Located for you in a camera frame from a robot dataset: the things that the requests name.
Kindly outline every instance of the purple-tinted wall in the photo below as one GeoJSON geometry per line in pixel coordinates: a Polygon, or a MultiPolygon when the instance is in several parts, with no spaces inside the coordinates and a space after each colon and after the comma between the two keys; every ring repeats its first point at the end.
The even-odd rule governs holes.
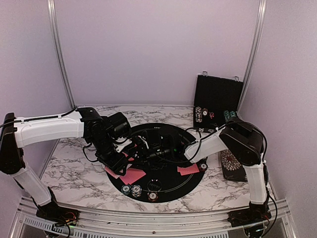
{"type": "MultiPolygon", "coordinates": [[[[69,110],[49,23],[47,1],[0,3],[0,120],[69,110]]],[[[39,172],[54,142],[25,148],[25,161],[39,172]]],[[[0,172],[0,231],[7,237],[21,198],[14,180],[0,172]]]]}
{"type": "Polygon", "coordinates": [[[259,1],[56,1],[79,105],[192,105],[197,73],[243,78],[259,1]]]}
{"type": "Polygon", "coordinates": [[[299,237],[317,233],[317,1],[268,1],[241,114],[268,139],[267,164],[299,237]]]}

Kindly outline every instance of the wire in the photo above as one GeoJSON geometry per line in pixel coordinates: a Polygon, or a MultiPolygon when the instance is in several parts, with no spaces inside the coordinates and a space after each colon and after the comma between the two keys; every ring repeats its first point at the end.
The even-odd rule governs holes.
{"type": "MultiPolygon", "coordinates": [[[[71,114],[73,111],[75,111],[77,109],[77,107],[74,107],[72,110],[64,113],[61,115],[61,117],[67,116],[69,114],[71,114]]],[[[44,119],[53,119],[53,118],[58,118],[58,116],[47,116],[47,117],[38,117],[38,118],[29,118],[29,119],[25,119],[24,122],[28,122],[28,121],[34,121],[34,120],[44,120],[44,119]]],[[[23,122],[22,120],[13,120],[13,121],[9,121],[7,123],[4,123],[2,125],[0,125],[0,128],[10,125],[10,124],[14,124],[14,123],[19,123],[19,122],[23,122]]]]}
{"type": "Polygon", "coordinates": [[[86,151],[85,151],[86,148],[89,148],[89,147],[91,147],[91,146],[92,146],[92,142],[90,142],[89,145],[84,146],[84,147],[83,147],[83,153],[84,153],[84,155],[85,155],[85,157],[86,157],[86,159],[87,159],[88,161],[94,163],[94,162],[97,162],[98,160],[90,160],[90,159],[88,159],[88,156],[86,155],[86,151]]]}
{"type": "Polygon", "coordinates": [[[271,229],[272,227],[274,226],[276,220],[277,220],[277,205],[276,205],[276,202],[274,201],[274,199],[271,197],[271,195],[269,195],[269,198],[273,201],[274,203],[274,206],[275,206],[275,218],[274,218],[274,221],[272,223],[272,225],[269,227],[269,229],[263,234],[262,237],[264,237],[271,229]]]}
{"type": "MultiPolygon", "coordinates": [[[[34,198],[33,198],[33,197],[31,197],[31,198],[32,198],[32,200],[33,200],[33,203],[34,203],[35,206],[37,207],[37,209],[45,213],[45,211],[43,211],[43,209],[42,209],[38,204],[36,204],[34,198]]],[[[69,237],[70,237],[70,227],[69,227],[69,224],[68,224],[65,220],[62,220],[62,219],[59,219],[59,218],[50,218],[50,217],[48,217],[48,220],[57,220],[57,221],[62,222],[63,224],[65,224],[65,225],[67,226],[67,228],[68,228],[68,235],[67,235],[66,238],[69,238],[69,237]]]]}
{"type": "Polygon", "coordinates": [[[199,145],[198,145],[198,148],[197,148],[197,150],[196,150],[196,152],[195,152],[195,154],[193,155],[193,157],[192,158],[190,158],[189,160],[187,160],[187,161],[172,161],[172,160],[167,160],[167,159],[165,159],[165,158],[162,158],[161,156],[159,156],[156,152],[154,152],[154,154],[157,156],[157,157],[159,157],[161,160],[164,160],[164,161],[167,161],[167,162],[170,162],[170,163],[174,163],[174,164],[182,164],[182,163],[187,163],[187,162],[189,162],[189,161],[192,161],[195,157],[196,157],[196,155],[198,154],[198,152],[199,152],[199,150],[200,150],[200,147],[201,147],[201,145],[202,145],[202,134],[200,133],[200,131],[199,130],[197,130],[196,128],[194,128],[194,127],[190,127],[190,128],[187,128],[185,131],[188,131],[188,130],[191,130],[191,129],[193,129],[193,130],[196,130],[197,132],[198,132],[198,134],[199,134],[199,145]]]}
{"type": "Polygon", "coordinates": [[[233,124],[246,124],[246,125],[250,125],[253,127],[253,129],[258,132],[264,139],[265,141],[265,148],[264,148],[264,152],[263,152],[263,160],[264,160],[264,157],[265,157],[265,154],[266,154],[266,151],[267,151],[267,139],[266,139],[266,136],[264,135],[264,133],[259,129],[257,128],[255,125],[253,125],[252,123],[249,123],[249,122],[246,122],[246,121],[232,121],[232,122],[228,122],[224,125],[222,125],[221,127],[219,127],[218,130],[214,131],[214,132],[211,132],[210,134],[208,134],[207,136],[203,137],[202,140],[212,136],[213,134],[215,134],[216,132],[218,132],[219,130],[223,129],[224,127],[228,126],[228,125],[233,125],[233,124]]]}

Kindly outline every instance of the white marble surface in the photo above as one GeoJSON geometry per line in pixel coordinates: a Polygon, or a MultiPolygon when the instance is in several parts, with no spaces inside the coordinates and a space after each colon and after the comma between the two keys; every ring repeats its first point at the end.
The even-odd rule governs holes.
{"type": "MultiPolygon", "coordinates": [[[[161,122],[188,128],[192,126],[193,119],[190,107],[120,106],[96,109],[102,116],[123,112],[131,126],[161,122]]],[[[82,153],[83,145],[86,145],[83,139],[61,140],[42,177],[59,202],[116,211],[158,213],[200,212],[249,204],[248,184],[225,180],[217,154],[209,157],[209,168],[192,192],[171,202],[145,203],[120,193],[109,181],[101,163],[86,160],[82,153]]],[[[95,159],[93,149],[87,154],[91,160],[95,159]]]]}

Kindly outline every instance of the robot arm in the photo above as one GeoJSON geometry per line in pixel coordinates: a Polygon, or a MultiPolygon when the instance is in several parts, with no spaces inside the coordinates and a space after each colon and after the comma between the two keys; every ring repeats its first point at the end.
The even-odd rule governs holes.
{"type": "Polygon", "coordinates": [[[72,110],[66,114],[41,118],[15,118],[6,115],[0,135],[0,171],[12,176],[39,206],[39,217],[55,220],[78,211],[59,207],[53,192],[23,161],[23,147],[48,140],[84,137],[97,148],[102,162],[115,154],[113,141],[127,136],[130,125],[122,113],[101,117],[93,108],[72,110]]]}
{"type": "Polygon", "coordinates": [[[263,137],[255,128],[243,124],[239,119],[234,119],[223,129],[204,137],[197,153],[197,142],[189,146],[182,145],[178,133],[168,127],[160,130],[161,145],[149,148],[146,138],[130,136],[130,124],[122,113],[102,117],[93,108],[80,108],[63,115],[42,118],[15,118],[11,113],[6,115],[4,123],[0,137],[0,170],[11,175],[34,198],[40,208],[37,214],[39,217],[60,218],[70,210],[57,205],[53,192],[23,161],[22,148],[40,141],[78,137],[92,143],[96,148],[98,161],[118,175],[124,175],[128,163],[132,163],[125,156],[129,151],[133,155],[139,155],[133,162],[135,165],[148,165],[152,161],[160,163],[160,157],[173,159],[174,151],[182,151],[178,152],[178,156],[185,162],[187,160],[184,166],[189,166],[211,154],[229,149],[246,170],[251,194],[248,211],[239,210],[229,214],[232,226],[270,216],[267,206],[266,167],[261,159],[263,137]],[[118,142],[120,137],[127,139],[118,142]]]}

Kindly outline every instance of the red card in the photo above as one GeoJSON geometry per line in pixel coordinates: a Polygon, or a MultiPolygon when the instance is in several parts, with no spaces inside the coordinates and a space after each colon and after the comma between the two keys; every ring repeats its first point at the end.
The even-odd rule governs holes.
{"type": "Polygon", "coordinates": [[[177,167],[177,171],[180,172],[180,174],[183,176],[198,173],[199,169],[197,167],[197,164],[193,164],[192,166],[187,168],[177,167]]]}
{"type": "Polygon", "coordinates": [[[124,184],[133,184],[144,175],[146,175],[146,173],[143,170],[129,168],[125,176],[120,176],[120,179],[124,182],[124,184]]]}

